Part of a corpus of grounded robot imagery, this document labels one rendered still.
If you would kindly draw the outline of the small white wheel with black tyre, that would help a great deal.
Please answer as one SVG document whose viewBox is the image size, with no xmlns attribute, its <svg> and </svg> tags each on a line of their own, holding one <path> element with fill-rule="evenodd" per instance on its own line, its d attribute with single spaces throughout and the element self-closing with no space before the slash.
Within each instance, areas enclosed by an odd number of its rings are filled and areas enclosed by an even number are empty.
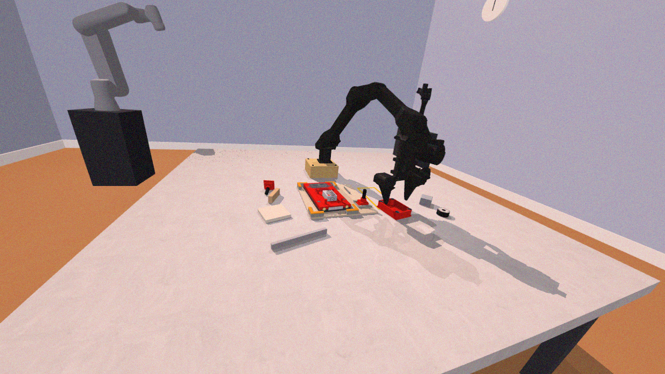
<svg viewBox="0 0 665 374">
<path fill-rule="evenodd" d="M 442 216 L 443 218 L 447 218 L 449 216 L 450 211 L 446 210 L 446 208 L 438 208 L 436 214 L 439 216 Z"/>
</svg>

